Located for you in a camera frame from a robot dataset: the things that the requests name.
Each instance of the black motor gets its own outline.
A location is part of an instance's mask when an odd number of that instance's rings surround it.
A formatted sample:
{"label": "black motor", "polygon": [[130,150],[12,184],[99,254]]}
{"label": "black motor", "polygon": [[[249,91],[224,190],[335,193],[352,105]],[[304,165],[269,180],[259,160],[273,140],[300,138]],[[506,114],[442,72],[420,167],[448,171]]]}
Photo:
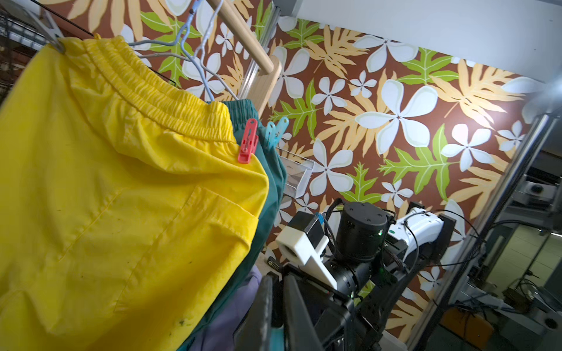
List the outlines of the black motor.
{"label": "black motor", "polygon": [[372,261],[379,253],[388,227],[388,212],[370,203],[345,203],[336,238],[336,259]]}

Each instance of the green leaf print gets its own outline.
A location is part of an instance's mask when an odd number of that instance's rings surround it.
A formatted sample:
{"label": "green leaf print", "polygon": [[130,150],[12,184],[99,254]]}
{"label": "green leaf print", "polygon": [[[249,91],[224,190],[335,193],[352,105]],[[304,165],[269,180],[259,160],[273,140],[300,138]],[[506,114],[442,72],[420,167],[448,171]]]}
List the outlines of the green leaf print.
{"label": "green leaf print", "polygon": [[323,35],[313,35],[320,26],[319,23],[314,23],[310,26],[308,24],[310,21],[307,20],[297,20],[298,25],[287,32],[291,37],[295,38],[296,40],[290,41],[283,46],[287,49],[296,49],[296,48],[303,48],[306,46],[306,41],[313,42],[315,44],[321,43],[324,41]]}
{"label": "green leaf print", "polygon": [[306,88],[306,100],[302,98],[294,99],[294,108],[285,101],[281,101],[281,107],[283,110],[273,111],[273,115],[269,119],[274,122],[279,121],[282,117],[294,120],[293,136],[298,134],[306,121],[306,127],[309,130],[310,138],[312,140],[316,139],[314,136],[314,130],[316,129],[316,111],[318,111],[319,108],[315,108],[316,105],[314,105],[311,101],[315,94],[316,90],[314,89],[313,78]]}
{"label": "green leaf print", "polygon": [[373,187],[373,185],[375,184],[378,178],[375,177],[369,180],[365,180],[365,175],[367,174],[369,169],[363,168],[363,164],[361,162],[359,162],[357,166],[353,168],[355,169],[356,175],[353,176],[349,173],[347,175],[353,179],[353,184],[355,185],[355,189],[354,189],[355,191],[340,193],[343,195],[343,198],[345,200],[353,201],[353,202],[357,201],[357,202],[375,203],[380,201],[380,197],[382,196],[381,194],[375,194],[375,193],[365,194],[367,190]]}
{"label": "green leaf print", "polygon": [[417,172],[418,174],[414,181],[414,193],[416,194],[419,194],[420,191],[423,190],[431,180],[433,173],[437,171],[435,182],[439,190],[439,195],[443,200],[447,200],[446,190],[450,181],[449,165],[453,163],[447,162],[447,157],[441,155],[441,150],[445,145],[447,145],[447,138],[445,137],[445,125],[443,124],[433,137],[433,153],[429,148],[415,148],[418,159],[414,159],[407,152],[395,148],[400,161],[395,162],[385,159],[385,164],[380,165],[378,169],[383,172],[383,175],[394,172],[393,183],[402,179],[409,172]]}
{"label": "green leaf print", "polygon": [[[140,19],[143,21],[144,24],[146,24],[149,28],[155,31],[158,31],[160,33],[169,33],[169,34],[164,34],[155,39],[155,40],[159,40],[162,42],[169,42],[169,43],[175,40],[179,30],[185,24],[184,22],[177,21],[168,17],[168,20],[170,21],[171,24],[171,27],[168,27],[166,24],[164,24],[164,22],[162,22],[158,18],[158,16],[154,12],[141,12]],[[199,37],[201,37],[201,33],[199,33],[193,26],[191,26],[191,30],[189,32],[188,38],[199,38]],[[193,54],[193,49],[191,48],[191,45],[189,45],[188,43],[184,43],[184,49],[189,54]],[[176,44],[175,46],[151,44],[150,50],[154,52],[171,52],[171,53],[178,54],[180,56],[185,56],[181,49],[180,43]],[[160,68],[158,68],[158,72],[165,73],[169,71],[170,79],[176,82],[178,88],[181,88],[182,86],[180,85],[179,78],[183,77],[185,79],[188,79],[183,74],[182,64],[183,61],[177,57],[172,57],[172,56],[166,57],[164,61],[162,61]]]}
{"label": "green leaf print", "polygon": [[261,39],[261,36],[264,33],[265,25],[269,19],[271,14],[271,3],[267,6],[264,11],[264,0],[260,0],[260,3],[257,5],[257,14],[256,14],[256,24],[253,25],[254,31],[256,32],[257,40]]}
{"label": "green leaf print", "polygon": [[408,74],[404,77],[398,78],[397,80],[404,84],[413,85],[433,83],[430,75],[439,77],[444,81],[458,79],[459,74],[457,72],[439,71],[451,63],[452,56],[443,56],[432,60],[436,53],[437,51],[420,48],[420,60],[411,60],[402,63],[404,66],[420,74]]}

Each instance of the metal frame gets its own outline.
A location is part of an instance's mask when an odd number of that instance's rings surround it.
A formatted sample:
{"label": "metal frame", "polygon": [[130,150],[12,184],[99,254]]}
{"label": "metal frame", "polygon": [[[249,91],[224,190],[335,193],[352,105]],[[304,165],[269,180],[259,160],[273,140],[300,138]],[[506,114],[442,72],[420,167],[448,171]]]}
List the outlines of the metal frame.
{"label": "metal frame", "polygon": [[[511,164],[498,182],[493,196],[488,201],[488,206],[484,208],[474,225],[479,233],[487,234],[491,225],[504,210],[517,184],[524,177],[537,152],[542,148],[546,137],[552,130],[555,119],[555,116],[550,116],[549,114],[535,118],[527,137],[519,146]],[[479,242],[476,235],[477,233],[474,233],[472,229],[467,233],[463,247],[457,256],[459,262],[467,260],[469,256],[479,254],[475,252],[478,249],[477,243]],[[439,323],[443,315],[444,306],[448,305],[451,300],[455,300],[460,289],[468,280],[465,272],[470,271],[475,262],[476,260],[471,260],[463,265],[453,266],[452,269],[447,271],[443,277],[443,283],[436,291],[435,304],[429,305],[412,329],[406,344],[408,349],[414,349],[416,346],[425,346],[418,345],[418,342],[427,341],[428,333],[433,332],[433,328]]]}

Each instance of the purple clothing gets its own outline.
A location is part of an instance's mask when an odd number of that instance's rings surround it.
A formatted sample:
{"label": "purple clothing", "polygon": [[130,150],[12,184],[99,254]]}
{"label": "purple clothing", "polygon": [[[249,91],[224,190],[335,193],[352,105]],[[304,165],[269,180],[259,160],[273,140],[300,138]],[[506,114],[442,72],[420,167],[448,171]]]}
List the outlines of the purple clothing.
{"label": "purple clothing", "polygon": [[232,351],[234,332],[246,315],[260,286],[261,273],[252,267],[245,281],[236,290],[230,303],[213,322],[203,329],[189,351]]}

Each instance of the yellow shorts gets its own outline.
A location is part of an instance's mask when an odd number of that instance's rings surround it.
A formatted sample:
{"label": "yellow shorts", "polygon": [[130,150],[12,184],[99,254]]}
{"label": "yellow shorts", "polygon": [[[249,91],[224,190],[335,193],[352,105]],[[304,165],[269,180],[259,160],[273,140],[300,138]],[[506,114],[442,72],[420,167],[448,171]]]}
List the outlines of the yellow shorts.
{"label": "yellow shorts", "polygon": [[169,350],[248,253],[268,194],[227,107],[122,37],[61,40],[0,111],[0,349]]}

